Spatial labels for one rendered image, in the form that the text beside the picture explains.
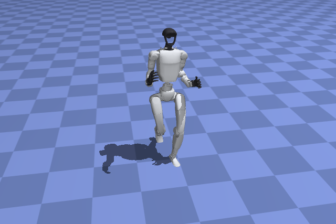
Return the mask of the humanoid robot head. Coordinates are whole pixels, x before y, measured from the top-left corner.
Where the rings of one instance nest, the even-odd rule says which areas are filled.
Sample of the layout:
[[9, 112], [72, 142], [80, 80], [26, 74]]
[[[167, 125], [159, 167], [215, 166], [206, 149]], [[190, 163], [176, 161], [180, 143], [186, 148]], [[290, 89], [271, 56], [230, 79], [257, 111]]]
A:
[[[168, 48], [168, 49], [165, 49], [165, 50], [169, 50], [169, 51], [174, 50], [174, 49], [172, 49], [172, 46], [175, 44], [175, 41], [176, 41], [176, 35], [177, 35], [176, 31], [172, 28], [166, 28], [166, 29], [163, 30], [162, 35], [164, 36], [164, 39], [165, 39], [165, 42], [166, 42], [165, 47]], [[173, 43], [168, 43], [166, 38], [171, 38], [171, 37], [174, 37], [174, 41], [173, 41]]]

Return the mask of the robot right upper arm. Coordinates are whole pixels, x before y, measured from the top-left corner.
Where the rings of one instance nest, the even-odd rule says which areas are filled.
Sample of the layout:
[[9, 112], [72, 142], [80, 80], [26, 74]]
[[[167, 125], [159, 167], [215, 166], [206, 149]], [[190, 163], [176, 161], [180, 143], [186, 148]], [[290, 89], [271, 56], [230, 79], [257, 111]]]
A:
[[152, 50], [152, 51], [149, 52], [148, 75], [150, 75], [151, 71], [154, 70], [155, 62], [158, 59], [159, 54], [160, 54], [160, 52], [158, 50]]

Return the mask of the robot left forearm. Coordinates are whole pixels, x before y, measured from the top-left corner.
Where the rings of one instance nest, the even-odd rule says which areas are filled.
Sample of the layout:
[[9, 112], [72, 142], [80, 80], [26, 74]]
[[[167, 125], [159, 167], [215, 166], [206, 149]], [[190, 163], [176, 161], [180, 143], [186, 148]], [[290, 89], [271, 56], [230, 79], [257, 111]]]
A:
[[188, 78], [188, 76], [186, 75], [183, 75], [182, 78], [181, 78], [181, 81], [184, 82], [184, 84], [189, 88], [189, 87], [192, 87], [192, 82], [190, 82], [190, 79]]

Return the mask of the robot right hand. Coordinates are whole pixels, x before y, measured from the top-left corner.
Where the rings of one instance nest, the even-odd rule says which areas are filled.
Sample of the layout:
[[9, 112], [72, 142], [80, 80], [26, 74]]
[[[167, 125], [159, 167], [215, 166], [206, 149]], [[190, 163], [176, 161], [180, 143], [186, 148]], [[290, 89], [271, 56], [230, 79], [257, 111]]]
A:
[[154, 72], [154, 70], [152, 70], [149, 77], [146, 79], [147, 86], [150, 86], [153, 82], [158, 81], [158, 80], [153, 80], [153, 79], [158, 78], [158, 77], [154, 77], [154, 76], [158, 76], [158, 74], [155, 74], [155, 73], [158, 73], [158, 72]]

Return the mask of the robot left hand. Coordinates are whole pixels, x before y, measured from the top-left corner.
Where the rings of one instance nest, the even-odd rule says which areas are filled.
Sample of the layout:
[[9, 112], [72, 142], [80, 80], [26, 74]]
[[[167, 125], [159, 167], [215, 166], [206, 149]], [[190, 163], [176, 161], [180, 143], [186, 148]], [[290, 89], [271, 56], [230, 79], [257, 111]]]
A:
[[197, 79], [197, 76], [195, 77], [196, 79], [195, 80], [192, 80], [190, 82], [192, 82], [192, 87], [198, 87], [198, 88], [201, 88], [201, 82], [200, 82], [200, 79]]

